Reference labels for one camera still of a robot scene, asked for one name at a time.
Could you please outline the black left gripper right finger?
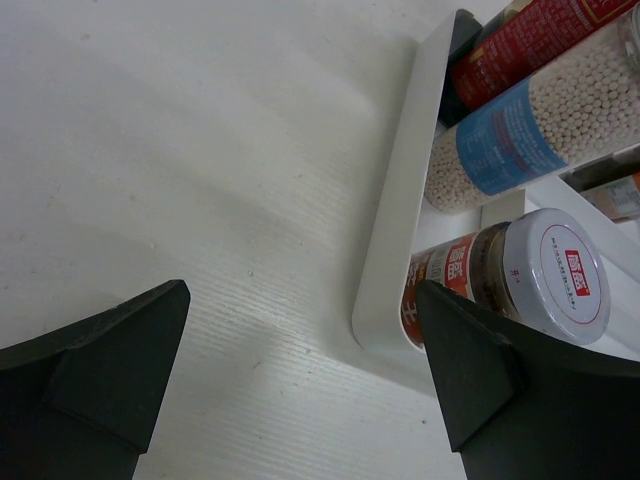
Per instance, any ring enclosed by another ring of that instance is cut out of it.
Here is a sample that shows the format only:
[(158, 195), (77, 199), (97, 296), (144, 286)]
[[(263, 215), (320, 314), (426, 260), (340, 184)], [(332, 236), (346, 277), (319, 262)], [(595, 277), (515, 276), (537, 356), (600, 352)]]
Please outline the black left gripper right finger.
[(432, 281), (426, 356), (469, 479), (636, 479), (639, 364), (554, 339)]

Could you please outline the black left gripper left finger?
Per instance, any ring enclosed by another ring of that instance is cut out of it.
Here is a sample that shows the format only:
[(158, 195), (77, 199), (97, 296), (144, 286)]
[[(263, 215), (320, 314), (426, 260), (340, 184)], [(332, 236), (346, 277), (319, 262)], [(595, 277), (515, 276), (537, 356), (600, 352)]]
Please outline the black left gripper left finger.
[(147, 453), (187, 320), (170, 280), (1, 351), (4, 479), (130, 479)]

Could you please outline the brown sauce jar white lid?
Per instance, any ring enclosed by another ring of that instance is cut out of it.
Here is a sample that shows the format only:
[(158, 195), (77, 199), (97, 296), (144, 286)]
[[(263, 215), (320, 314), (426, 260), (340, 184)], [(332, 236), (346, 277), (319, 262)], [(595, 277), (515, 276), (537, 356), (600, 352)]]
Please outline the brown sauce jar white lid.
[(614, 222), (639, 217), (639, 159), (600, 160), (574, 171), (566, 182)]

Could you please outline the white peppercorn jar silver lid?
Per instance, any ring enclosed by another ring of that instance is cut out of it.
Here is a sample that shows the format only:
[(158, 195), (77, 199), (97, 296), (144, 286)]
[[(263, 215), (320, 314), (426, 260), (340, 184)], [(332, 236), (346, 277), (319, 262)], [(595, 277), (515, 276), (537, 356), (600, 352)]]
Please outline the white peppercorn jar silver lid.
[(633, 8), (438, 136), (424, 197), (459, 213), (638, 142)]

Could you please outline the dark soy sauce bottle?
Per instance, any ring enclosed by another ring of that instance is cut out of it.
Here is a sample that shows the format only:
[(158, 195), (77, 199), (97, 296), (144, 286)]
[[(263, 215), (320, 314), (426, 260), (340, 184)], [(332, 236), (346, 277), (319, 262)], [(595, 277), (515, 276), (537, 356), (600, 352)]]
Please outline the dark soy sauce bottle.
[(636, 3), (513, 1), (447, 65), (439, 121), (450, 128)]

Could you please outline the white divided organizer tray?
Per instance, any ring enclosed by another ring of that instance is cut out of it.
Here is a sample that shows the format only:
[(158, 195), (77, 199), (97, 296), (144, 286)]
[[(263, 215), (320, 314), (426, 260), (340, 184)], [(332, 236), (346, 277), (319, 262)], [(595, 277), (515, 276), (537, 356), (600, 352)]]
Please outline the white divided organizer tray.
[(559, 208), (587, 231), (603, 260), (611, 287), (611, 317), (592, 344), (601, 353), (639, 357), (639, 244), (563, 180), (545, 178), (487, 206), (444, 214), (424, 199), (429, 152), (450, 44), (450, 14), (418, 46), (352, 313), (356, 341), (370, 355), (419, 371), (425, 354), (405, 334), (400, 304), (411, 256), (540, 208)]

